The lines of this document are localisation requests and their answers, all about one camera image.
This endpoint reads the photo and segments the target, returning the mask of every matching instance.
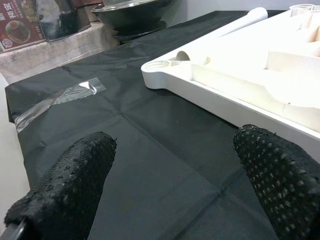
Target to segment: metal bowl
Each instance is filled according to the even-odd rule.
[[[107,6],[100,4],[91,11],[102,23],[116,31],[125,32],[156,25],[172,1],[130,0]]]

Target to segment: white plastic part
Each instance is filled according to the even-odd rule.
[[[141,67],[145,85],[167,89],[237,127],[276,132],[320,162],[320,17],[291,15],[220,37],[231,23],[147,62]]]

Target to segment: food poster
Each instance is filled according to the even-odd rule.
[[[0,0],[0,47],[3,51],[44,40],[37,0]]]

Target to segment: black plastic sheet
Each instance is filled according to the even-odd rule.
[[[31,187],[67,146],[102,131],[117,138],[117,153],[89,240],[277,239],[233,149],[236,128],[147,89],[140,70],[245,14],[216,11],[8,86],[12,119],[87,79],[106,87],[53,105],[18,134]]]

